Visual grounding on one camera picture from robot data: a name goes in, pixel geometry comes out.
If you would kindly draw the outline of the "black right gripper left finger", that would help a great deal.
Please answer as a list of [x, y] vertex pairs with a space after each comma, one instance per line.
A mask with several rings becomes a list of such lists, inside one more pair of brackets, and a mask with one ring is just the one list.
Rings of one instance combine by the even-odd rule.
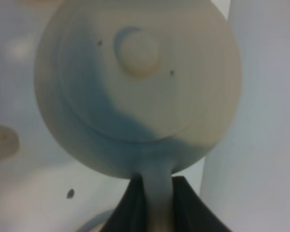
[[135, 176], [114, 212], [103, 226], [104, 232], [147, 232], [148, 213], [143, 178]]

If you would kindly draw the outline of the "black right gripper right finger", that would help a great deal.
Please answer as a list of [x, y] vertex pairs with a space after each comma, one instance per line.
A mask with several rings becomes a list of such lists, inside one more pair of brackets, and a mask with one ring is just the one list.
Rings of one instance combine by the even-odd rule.
[[183, 176], [173, 177], [176, 232], [230, 232]]

